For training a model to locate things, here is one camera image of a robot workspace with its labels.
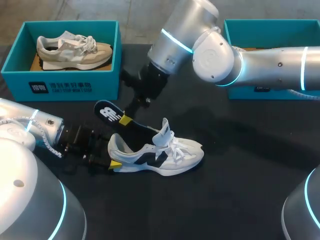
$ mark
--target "box logo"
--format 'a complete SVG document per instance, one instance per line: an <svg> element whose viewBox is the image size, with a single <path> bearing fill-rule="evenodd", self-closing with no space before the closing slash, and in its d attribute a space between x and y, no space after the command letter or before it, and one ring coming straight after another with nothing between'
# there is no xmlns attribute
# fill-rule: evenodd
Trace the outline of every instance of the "box logo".
<svg viewBox="0 0 320 240"><path fill-rule="evenodd" d="M48 88L44 81L30 81L29 86L34 94L48 94Z"/></svg>

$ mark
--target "shoe box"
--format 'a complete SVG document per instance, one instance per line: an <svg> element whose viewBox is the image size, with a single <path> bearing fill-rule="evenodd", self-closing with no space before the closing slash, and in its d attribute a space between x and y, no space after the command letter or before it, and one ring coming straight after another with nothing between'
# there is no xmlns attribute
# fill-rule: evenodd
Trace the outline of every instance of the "shoe box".
<svg viewBox="0 0 320 240"><path fill-rule="evenodd" d="M56 38L65 31L110 44L111 63L95 70L43 71L36 49L38 37ZM28 21L23 23L1 74L19 102L116 100L121 55L118 21Z"/></svg>
<svg viewBox="0 0 320 240"><path fill-rule="evenodd" d="M223 37L246 51L286 47L320 46L320 21L317 19L226 19ZM229 99L308 100L288 90L260 86L228 88ZM320 96L320 91L300 91Z"/></svg>

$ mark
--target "cable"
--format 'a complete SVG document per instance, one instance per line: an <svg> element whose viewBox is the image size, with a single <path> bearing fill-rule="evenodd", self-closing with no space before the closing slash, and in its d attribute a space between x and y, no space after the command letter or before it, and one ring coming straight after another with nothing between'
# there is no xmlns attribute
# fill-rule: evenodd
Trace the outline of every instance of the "cable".
<svg viewBox="0 0 320 240"><path fill-rule="evenodd" d="M308 95L308 94L303 94L301 92L292 90L292 89L288 89L289 93L294 94L298 97L304 98L304 99L308 99L308 100L314 100L314 101L320 101L320 96L312 96L312 95Z"/></svg>
<svg viewBox="0 0 320 240"><path fill-rule="evenodd" d="M56 155L58 158L62 158L62 154L61 152L58 152L57 150L55 150L48 142L48 139L47 139L47 134L45 132L45 130L43 129L42 125L40 123L38 123L36 120L32 119L31 117L28 117L28 116L18 116L18 117L13 117L13 118L8 118L8 119L5 119L5 120L1 120L0 121L0 126L3 125L3 124L10 124L10 123L18 123L18 125L22 125L23 128L25 128L25 126L23 124L21 124L19 122L19 120L28 120L28 121L32 121L32 123L40 130L41 132L41 136L42 136L42 139L43 139L43 143L44 145L46 146L46 148L52 152L54 155Z"/></svg>

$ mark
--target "table surface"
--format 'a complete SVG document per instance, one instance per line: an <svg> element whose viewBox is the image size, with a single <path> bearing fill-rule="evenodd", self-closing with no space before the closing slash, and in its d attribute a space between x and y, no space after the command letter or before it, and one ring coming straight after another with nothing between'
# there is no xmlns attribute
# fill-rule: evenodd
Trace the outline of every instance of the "table surface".
<svg viewBox="0 0 320 240"><path fill-rule="evenodd" d="M136 73L149 45L123 45L123 67ZM35 153L74 193L88 223L87 239L283 239L284 201L319 164L319 103L230 101L226 89L201 81L189 61L171 76L160 97L136 120L203 144L202 164L172 177L155 172L75 175L57 170L59 159ZM12 100L3 79L0 97ZM124 108L132 89L121 86ZM27 106L104 128L95 102L25 102Z"/></svg>

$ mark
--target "white sneaker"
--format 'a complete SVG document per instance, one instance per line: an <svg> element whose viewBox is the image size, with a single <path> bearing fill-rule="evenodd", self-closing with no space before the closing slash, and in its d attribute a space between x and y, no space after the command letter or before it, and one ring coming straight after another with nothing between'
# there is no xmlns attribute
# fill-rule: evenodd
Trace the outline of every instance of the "white sneaker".
<svg viewBox="0 0 320 240"><path fill-rule="evenodd" d="M119 134L113 134L108 143L108 153L112 160L122 164L114 171L132 173L152 170L163 176L172 176L195 167L204 156L202 145L198 142L176 138L166 118L152 141L154 145L146 144L141 150L133 152Z"/></svg>
<svg viewBox="0 0 320 240"><path fill-rule="evenodd" d="M39 36L36 50L43 60L43 70L92 70L107 62L113 53L109 44L96 42L92 36L74 35L68 31L57 38Z"/></svg>

